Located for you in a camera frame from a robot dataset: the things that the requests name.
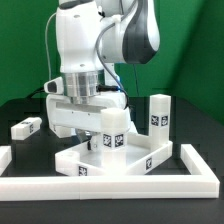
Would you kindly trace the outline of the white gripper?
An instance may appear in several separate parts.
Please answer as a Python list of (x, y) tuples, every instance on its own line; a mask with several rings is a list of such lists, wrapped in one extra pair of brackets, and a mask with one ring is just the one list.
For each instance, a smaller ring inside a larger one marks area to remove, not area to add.
[(77, 104), (68, 96), (49, 94), (46, 99), (49, 127), (62, 126), (90, 132), (101, 132), (101, 110), (125, 107), (123, 93), (101, 93), (89, 98), (88, 104)]

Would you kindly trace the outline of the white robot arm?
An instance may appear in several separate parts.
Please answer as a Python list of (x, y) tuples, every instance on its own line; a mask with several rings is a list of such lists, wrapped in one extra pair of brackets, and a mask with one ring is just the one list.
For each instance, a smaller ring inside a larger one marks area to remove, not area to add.
[(145, 64), (160, 45), (154, 0), (59, 0), (56, 42), (61, 76), (44, 85), (50, 129), (100, 133), (101, 111), (113, 108), (116, 127), (130, 124), (128, 99), (100, 78), (109, 63)]

